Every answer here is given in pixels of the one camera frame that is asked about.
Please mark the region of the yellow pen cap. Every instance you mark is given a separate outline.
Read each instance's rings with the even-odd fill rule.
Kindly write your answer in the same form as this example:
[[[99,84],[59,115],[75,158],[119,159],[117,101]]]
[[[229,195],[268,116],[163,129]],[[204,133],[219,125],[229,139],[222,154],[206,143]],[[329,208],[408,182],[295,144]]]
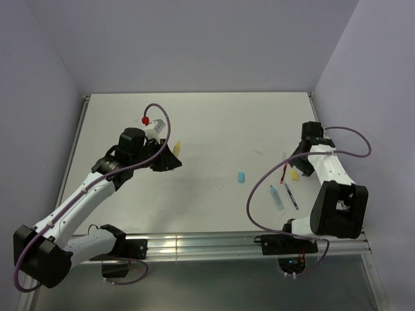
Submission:
[[[291,176],[292,180],[294,180],[294,181],[299,179],[298,173],[295,170],[291,170],[290,176]]]

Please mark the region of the yellow highlighter pen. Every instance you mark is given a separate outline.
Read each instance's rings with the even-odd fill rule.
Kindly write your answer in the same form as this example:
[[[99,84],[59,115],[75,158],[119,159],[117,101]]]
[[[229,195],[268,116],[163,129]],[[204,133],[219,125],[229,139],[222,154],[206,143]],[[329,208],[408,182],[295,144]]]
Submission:
[[[181,150],[181,144],[180,144],[180,141],[178,141],[172,149],[172,154],[175,157],[178,157],[180,154],[180,150]]]

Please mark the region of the red thin pen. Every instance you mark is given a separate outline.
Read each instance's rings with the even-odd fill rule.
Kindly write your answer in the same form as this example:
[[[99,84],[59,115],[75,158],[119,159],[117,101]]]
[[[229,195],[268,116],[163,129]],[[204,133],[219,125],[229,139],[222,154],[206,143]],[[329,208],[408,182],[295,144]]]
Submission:
[[[284,183],[286,171],[287,171],[287,162],[285,162],[284,165],[283,165],[282,175],[281,175],[281,178],[280,178],[280,181],[279,181],[280,184]]]

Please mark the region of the blue thin pen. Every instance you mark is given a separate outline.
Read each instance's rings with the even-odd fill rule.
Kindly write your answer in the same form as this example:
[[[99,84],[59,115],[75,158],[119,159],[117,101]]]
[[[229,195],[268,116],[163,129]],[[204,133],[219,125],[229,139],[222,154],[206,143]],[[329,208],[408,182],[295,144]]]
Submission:
[[[297,204],[297,202],[296,202],[296,200],[295,200],[295,198],[294,198],[294,196],[293,196],[293,194],[292,194],[289,186],[286,183],[284,183],[284,187],[285,187],[285,189],[287,191],[287,194],[289,195],[289,198],[290,198],[290,200],[291,200],[294,208],[298,211],[299,210],[298,204]]]

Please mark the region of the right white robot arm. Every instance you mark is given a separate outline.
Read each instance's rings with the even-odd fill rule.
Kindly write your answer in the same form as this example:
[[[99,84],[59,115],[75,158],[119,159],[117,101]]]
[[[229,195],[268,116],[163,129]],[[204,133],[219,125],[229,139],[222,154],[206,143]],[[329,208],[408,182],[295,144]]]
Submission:
[[[291,219],[284,226],[280,240],[282,248],[293,253],[303,244],[302,236],[333,236],[356,239],[362,230],[368,189],[358,185],[346,173],[339,154],[368,157],[372,147],[367,144],[366,154],[353,154],[336,149],[333,140],[324,134],[319,122],[302,124],[301,141],[290,156],[289,165],[303,176],[316,174],[320,190],[309,216]]]

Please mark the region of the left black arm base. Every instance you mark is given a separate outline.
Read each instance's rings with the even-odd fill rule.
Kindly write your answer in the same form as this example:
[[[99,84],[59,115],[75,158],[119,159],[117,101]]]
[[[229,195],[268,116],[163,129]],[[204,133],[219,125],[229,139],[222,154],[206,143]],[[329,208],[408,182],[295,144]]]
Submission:
[[[103,261],[118,261],[116,264],[102,264],[101,274],[105,281],[114,285],[124,286],[143,280],[149,272],[149,266],[144,261],[147,255],[147,244],[148,241],[145,239],[127,239],[120,243],[117,242],[113,250],[102,255]],[[134,262],[143,266],[142,274],[131,281],[119,281],[119,279],[125,278],[130,273]]]

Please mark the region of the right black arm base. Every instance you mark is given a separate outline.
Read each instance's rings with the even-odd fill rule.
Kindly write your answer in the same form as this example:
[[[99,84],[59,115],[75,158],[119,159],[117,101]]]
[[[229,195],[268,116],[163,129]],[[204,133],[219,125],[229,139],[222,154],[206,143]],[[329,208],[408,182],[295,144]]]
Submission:
[[[318,252],[316,243],[281,234],[256,236],[254,243],[261,244],[263,255],[300,255]]]

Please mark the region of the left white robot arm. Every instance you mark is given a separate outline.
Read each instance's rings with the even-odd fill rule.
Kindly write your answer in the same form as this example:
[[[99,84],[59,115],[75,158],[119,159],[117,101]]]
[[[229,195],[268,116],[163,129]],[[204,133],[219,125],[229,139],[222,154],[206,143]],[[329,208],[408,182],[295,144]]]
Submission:
[[[90,259],[142,262],[145,251],[138,256],[129,253],[126,233],[113,225],[102,225],[80,238],[72,236],[136,170],[168,172],[181,167],[182,162],[170,150],[168,141],[161,139],[154,128],[126,128],[118,143],[97,160],[66,201],[34,226],[19,227],[13,235],[16,289],[29,293],[41,286],[53,288],[72,268]]]

